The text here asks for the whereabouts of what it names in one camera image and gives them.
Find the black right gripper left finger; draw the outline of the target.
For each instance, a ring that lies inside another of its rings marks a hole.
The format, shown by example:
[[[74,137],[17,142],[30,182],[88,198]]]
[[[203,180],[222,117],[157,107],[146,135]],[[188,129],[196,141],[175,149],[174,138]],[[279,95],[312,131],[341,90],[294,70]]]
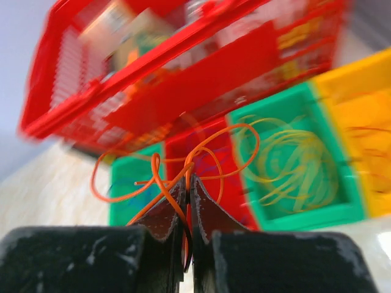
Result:
[[[23,226],[1,240],[2,292],[178,292],[184,227],[167,200],[130,226]]]

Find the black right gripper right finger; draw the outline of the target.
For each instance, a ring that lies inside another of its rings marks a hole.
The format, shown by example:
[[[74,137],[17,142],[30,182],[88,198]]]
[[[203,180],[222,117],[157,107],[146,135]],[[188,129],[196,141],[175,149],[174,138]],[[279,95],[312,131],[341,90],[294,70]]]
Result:
[[[195,292],[376,292],[360,248],[334,232],[251,231],[198,176],[189,192]]]

